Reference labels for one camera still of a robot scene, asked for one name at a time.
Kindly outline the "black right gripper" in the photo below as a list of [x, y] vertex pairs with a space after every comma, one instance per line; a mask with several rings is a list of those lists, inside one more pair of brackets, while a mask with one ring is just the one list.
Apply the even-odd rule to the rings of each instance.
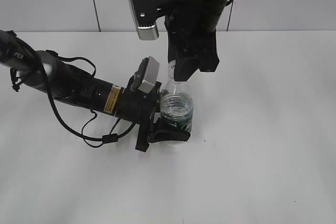
[[219, 18], [220, 0], [178, 0], [166, 16], [168, 62], [176, 60], [175, 81], [187, 81], [198, 70], [216, 71]]

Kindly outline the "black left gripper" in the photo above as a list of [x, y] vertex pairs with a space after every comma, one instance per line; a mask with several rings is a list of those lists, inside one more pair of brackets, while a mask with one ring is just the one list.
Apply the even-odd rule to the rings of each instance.
[[158, 111], [158, 99], [164, 99], [168, 95], [167, 90], [160, 93], [161, 83], [156, 82], [154, 88], [149, 93], [140, 90], [131, 90], [129, 81], [126, 88], [118, 96], [115, 117], [139, 125], [139, 131], [135, 149], [146, 152], [149, 143], [177, 141], [187, 142], [191, 136], [190, 132], [178, 129], [163, 119], [158, 118], [153, 124], [155, 113]]

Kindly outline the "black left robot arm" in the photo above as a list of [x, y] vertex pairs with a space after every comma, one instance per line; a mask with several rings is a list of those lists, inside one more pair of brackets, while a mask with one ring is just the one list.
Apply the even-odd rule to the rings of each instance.
[[144, 58], [126, 87], [96, 78], [52, 50], [34, 50], [13, 31], [1, 31], [1, 64], [10, 69], [12, 88], [21, 85], [47, 94], [57, 118], [61, 116], [55, 103], [77, 106], [93, 114], [104, 113], [118, 121], [139, 126], [135, 148], [145, 152], [157, 142], [186, 142], [190, 133], [157, 118], [160, 111], [161, 84], [157, 81], [159, 63]]

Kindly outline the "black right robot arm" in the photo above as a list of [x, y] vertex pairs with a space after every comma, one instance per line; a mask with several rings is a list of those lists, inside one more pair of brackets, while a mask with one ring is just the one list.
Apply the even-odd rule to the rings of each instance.
[[216, 27], [228, 0], [176, 1], [165, 17], [168, 61], [175, 62], [174, 80], [187, 81], [196, 71], [216, 71]]

